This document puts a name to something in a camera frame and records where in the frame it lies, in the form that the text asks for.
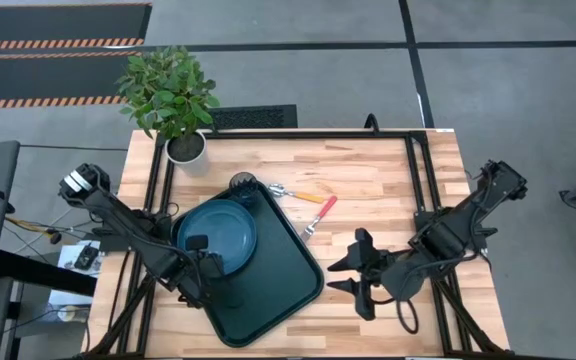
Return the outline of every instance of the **red handle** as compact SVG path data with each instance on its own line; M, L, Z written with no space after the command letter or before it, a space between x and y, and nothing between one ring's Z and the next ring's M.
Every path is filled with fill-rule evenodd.
M331 196L330 199L328 199L328 202L326 203L326 205L324 205L324 208L321 209L321 211L319 212L319 218L324 217L324 215L326 215L326 213L328 212L328 210L330 210L330 208L335 205L335 203L337 202L337 197L335 195Z

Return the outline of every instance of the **gray floor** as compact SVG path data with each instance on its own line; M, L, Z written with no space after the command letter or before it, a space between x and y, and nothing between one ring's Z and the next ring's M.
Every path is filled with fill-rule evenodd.
M576 40L576 1L409 5L418 41ZM396 0L155 0L146 43L403 39ZM557 195L576 183L576 49L422 50L420 57L435 125L456 129L466 167L474 173L489 158L505 160L529 181L525 200L504 204L486 222L500 229L490 257L512 348L576 358L576 211ZM301 127L359 126L368 112L382 127L422 124L406 50L203 53L199 59L224 106L294 103ZM1 109L0 140L124 148L132 125L117 110ZM19 216L47 223L61 217L60 224L85 219L55 196L59 179L90 161L117 182L124 158L121 151L22 149L12 194ZM4 234L2 247L22 245ZM45 240L34 245L56 250ZM21 358L74 354L82 334L76 328L32 336L22 342Z

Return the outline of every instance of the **wooden table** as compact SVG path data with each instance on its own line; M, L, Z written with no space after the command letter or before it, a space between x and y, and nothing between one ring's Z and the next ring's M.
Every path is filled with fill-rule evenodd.
M469 194L457 138L452 131L427 131L442 205L453 206ZM147 188L154 143L141 131L132 135L119 197L141 208ZM416 150L426 203L430 203L420 149ZM211 198L228 186L237 172L248 171L260 181L283 183L339 201L318 225L308 248L324 269L326 281L357 278L356 273L330 273L325 269L346 254L357 227L368 229L377 248L399 250L415 233L416 210L404 141L400 139L316 140L209 140L212 167L202 178L174 173L171 202L180 213ZM162 161L155 204L159 204L164 169ZM301 231L322 205L291 197L278 200L295 228ZM109 254L103 261L90 313L92 343L106 332L123 254ZM119 295L118 310L126 298L130 263ZM504 325L491 274L483 260L457 267L466 308L481 328L501 347L507 347ZM394 305L377 306L377 319L364 321L354 311L352 295L325 287L313 303L282 322L250 346L233 349L222 344L202 310L177 302L178 294L157 285L147 357L233 356L404 356L441 355L435 308L429 282L413 298L419 314L417 335L405 332ZM373 291L385 299L383 289ZM453 347L458 335L452 309L447 306ZM140 318L141 309L136 316ZM409 313L404 315L411 321ZM134 321L128 349L135 349L139 322Z

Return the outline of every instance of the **green leaves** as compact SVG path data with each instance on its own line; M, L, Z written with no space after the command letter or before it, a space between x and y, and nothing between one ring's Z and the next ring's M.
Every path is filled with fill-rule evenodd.
M212 124L206 109L220 106L210 94L215 81L204 76L197 59L184 47L130 56L117 80L118 93L128 99L120 113L136 118L150 137L152 130L166 139L192 134L200 121Z

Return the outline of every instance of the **dark green tray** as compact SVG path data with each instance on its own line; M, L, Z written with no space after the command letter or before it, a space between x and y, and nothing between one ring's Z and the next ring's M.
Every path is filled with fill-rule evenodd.
M224 191L213 199L229 198ZM263 184L248 211L257 226L255 253L227 277L229 285L212 282L215 297L205 307L217 336L231 347L250 344L313 301L324 285L321 268ZM173 224L173 243L187 214Z

